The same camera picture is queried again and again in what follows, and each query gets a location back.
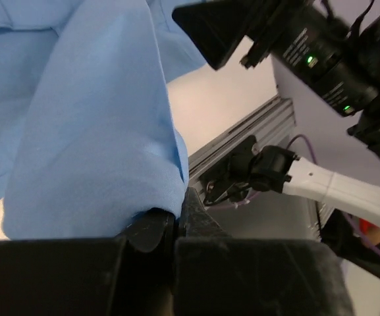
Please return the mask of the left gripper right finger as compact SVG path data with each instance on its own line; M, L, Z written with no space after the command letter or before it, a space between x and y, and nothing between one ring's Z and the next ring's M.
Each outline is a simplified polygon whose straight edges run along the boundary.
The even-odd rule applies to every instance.
M175 315L354 314L339 262L311 240L238 239L186 191L175 243Z

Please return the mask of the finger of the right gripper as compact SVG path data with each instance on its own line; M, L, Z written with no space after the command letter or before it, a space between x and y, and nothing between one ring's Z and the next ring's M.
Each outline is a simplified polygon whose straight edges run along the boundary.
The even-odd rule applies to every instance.
M274 1L205 1L176 7L172 18L207 64L219 70L246 36L259 38L274 12Z

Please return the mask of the light blue long sleeve shirt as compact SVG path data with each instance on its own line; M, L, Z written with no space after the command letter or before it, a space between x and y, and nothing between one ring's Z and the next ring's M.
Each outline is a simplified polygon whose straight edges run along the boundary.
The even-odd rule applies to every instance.
M188 154L167 84L204 65L179 1L0 1L0 201L14 240L180 215Z

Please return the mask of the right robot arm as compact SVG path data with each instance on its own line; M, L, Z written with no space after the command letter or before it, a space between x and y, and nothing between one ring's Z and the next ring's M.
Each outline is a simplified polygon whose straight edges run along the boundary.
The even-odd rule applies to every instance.
M226 65L244 37L252 40L241 65L269 55L284 64L342 117L360 115L347 132L380 159L380 16L362 28L325 13L311 1L207 1L175 8L173 20L208 65ZM294 152L267 145L257 154L233 153L204 174L204 205L241 201L249 190L299 196L345 218L323 237L327 245L380 279L380 187L319 167Z

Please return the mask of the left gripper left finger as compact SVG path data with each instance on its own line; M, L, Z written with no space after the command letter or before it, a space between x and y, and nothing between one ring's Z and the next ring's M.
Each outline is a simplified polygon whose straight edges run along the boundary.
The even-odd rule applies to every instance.
M171 315L175 217L110 238L0 241L0 315Z

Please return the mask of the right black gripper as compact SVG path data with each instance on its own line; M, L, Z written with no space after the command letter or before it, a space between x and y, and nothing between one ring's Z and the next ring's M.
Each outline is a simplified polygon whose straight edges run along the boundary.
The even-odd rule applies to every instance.
M266 1L241 63L251 68L272 55L340 116L359 114L347 132L380 159L380 16L367 28L363 20L347 25L310 1Z

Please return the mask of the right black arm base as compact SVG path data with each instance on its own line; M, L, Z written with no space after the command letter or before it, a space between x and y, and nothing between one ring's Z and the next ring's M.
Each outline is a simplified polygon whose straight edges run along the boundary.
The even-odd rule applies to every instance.
M250 163L258 153L256 137L245 138L200 176L203 204L213 207L224 202L242 204L250 193Z

